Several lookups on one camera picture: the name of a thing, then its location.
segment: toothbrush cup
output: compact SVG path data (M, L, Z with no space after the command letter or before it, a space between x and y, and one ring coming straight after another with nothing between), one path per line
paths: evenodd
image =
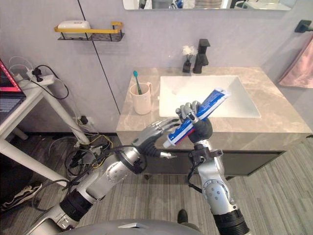
M152 94L152 84L139 83L141 87L142 94L138 94L137 84L134 84L130 87L129 91L132 96L134 109L136 113L140 115L147 114L151 111L151 94Z

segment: gray wall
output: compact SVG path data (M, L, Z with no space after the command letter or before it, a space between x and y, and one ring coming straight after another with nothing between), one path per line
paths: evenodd
M138 12L124 10L122 0L81 0L81 4L93 28L109 27L110 21L125 25L121 42L95 42L120 110L134 67L180 67L184 60L181 47L197 46L199 38L211 43L207 50L210 66L260 66L277 83L312 35L293 32L301 19L313 20L312 0L298 0L290 12ZM2 1L1 56L5 62L12 55L23 55L36 65L51 65L70 86L82 113L91 116L100 131L114 131L118 110L92 44L57 41L52 30L59 22L73 19L82 19L75 0ZM313 128L312 111L304 109L306 99L313 99L312 89L280 89ZM24 122L28 130L64 129L57 118L49 126L43 124L43 118L34 124L33 117L43 115L33 113Z

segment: vanity cabinet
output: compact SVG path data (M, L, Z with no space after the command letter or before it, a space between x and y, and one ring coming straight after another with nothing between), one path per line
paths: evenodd
M190 171L189 150L170 150L177 155L173 159L147 158L148 166L145 174L184 174ZM222 156L225 176L248 176L270 161L277 158L283 151L224 151Z

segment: laptop screen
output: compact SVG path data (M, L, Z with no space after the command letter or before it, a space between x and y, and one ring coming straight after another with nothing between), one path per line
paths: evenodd
M0 92L20 93L21 89L0 60Z

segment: teal toothbrush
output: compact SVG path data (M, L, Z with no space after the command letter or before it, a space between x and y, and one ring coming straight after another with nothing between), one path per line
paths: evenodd
M140 89L140 86L139 86L139 82L138 82L138 73L136 70L134 70L134 76L136 78L136 83L137 83L137 88L138 88L138 94L142 94L142 91Z

